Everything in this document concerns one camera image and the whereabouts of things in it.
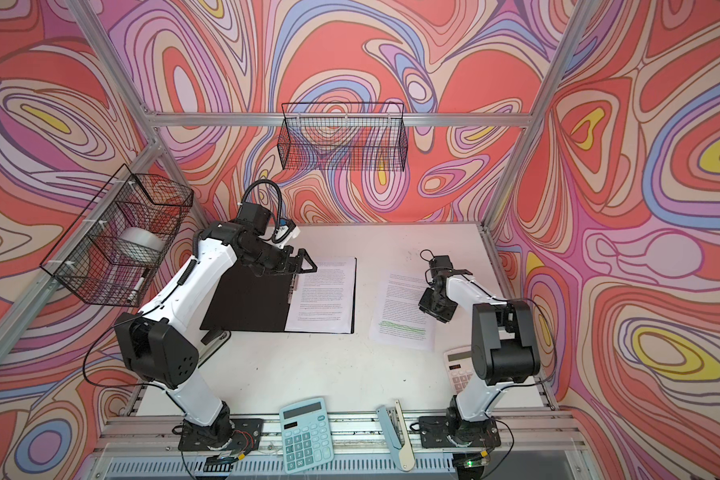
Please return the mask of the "white printed paper sheets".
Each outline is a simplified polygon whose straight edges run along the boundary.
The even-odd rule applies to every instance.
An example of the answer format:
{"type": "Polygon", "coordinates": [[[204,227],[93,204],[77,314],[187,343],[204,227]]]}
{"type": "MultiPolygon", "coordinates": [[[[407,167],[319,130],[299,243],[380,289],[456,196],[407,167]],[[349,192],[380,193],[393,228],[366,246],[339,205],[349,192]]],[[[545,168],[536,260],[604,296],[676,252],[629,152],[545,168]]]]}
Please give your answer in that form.
{"type": "Polygon", "coordinates": [[[380,284],[370,339],[389,346],[433,351],[435,320],[419,309],[426,288],[422,277],[388,272],[380,284]]]}

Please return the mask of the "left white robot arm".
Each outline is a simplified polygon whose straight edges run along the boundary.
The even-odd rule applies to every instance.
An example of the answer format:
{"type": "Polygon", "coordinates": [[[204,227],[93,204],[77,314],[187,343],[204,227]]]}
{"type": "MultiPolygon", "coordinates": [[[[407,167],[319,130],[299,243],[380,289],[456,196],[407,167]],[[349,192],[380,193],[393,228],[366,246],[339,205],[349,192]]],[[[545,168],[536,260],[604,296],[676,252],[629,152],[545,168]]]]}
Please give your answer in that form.
{"type": "Polygon", "coordinates": [[[136,314],[123,314],[115,333],[126,368],[150,386],[162,389],[183,412],[186,447],[220,450],[234,435],[228,405],[214,394],[198,371],[199,352],[187,337],[201,301],[233,266],[258,275],[315,273],[307,251],[289,242],[300,233],[291,220],[267,240],[239,221],[217,222],[195,234],[190,259],[136,314]]]}

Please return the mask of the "teal clip folder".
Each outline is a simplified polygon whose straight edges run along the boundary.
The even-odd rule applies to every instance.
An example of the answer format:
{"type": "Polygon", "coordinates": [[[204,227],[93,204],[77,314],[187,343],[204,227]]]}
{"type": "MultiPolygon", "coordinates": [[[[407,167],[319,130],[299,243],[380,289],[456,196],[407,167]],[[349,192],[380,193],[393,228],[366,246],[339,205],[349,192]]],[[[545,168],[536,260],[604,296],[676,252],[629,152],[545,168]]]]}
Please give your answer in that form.
{"type": "Polygon", "coordinates": [[[294,333],[284,330],[298,275],[256,277],[234,266],[221,277],[202,331],[294,333]]]}

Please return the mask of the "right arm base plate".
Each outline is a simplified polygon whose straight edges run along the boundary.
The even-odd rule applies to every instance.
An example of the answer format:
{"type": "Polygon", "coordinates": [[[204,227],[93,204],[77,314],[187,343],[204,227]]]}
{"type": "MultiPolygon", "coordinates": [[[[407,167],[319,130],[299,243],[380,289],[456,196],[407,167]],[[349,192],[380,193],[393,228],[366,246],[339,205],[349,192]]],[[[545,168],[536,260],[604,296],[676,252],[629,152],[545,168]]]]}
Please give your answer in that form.
{"type": "Polygon", "coordinates": [[[467,422],[430,415],[420,416],[417,424],[421,446],[425,449],[481,447],[490,452],[502,445],[494,419],[467,422]]]}

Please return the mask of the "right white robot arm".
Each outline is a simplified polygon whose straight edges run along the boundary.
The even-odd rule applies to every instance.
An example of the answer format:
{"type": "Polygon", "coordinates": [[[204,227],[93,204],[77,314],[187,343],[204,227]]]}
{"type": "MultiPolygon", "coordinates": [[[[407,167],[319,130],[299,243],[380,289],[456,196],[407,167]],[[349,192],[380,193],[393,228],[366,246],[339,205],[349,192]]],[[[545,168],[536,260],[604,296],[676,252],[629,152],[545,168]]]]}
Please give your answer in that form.
{"type": "Polygon", "coordinates": [[[538,375],[541,354],[531,307],[525,300],[489,293],[467,270],[440,270],[429,280],[419,310],[442,323],[458,309],[471,315],[473,376],[451,402],[458,424],[489,418],[504,392],[538,375]]]}

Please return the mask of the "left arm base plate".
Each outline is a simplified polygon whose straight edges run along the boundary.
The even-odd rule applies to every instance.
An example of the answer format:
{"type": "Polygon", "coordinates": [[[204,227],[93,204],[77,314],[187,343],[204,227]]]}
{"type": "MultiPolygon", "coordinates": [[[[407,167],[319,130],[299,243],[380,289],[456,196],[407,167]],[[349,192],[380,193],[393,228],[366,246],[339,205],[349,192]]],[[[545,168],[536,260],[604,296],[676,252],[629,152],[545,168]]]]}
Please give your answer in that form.
{"type": "Polygon", "coordinates": [[[250,453],[260,445],[263,426],[262,418],[237,418],[227,420],[227,425],[207,427],[183,420],[172,428],[172,433],[179,437],[182,452],[250,453]]]}

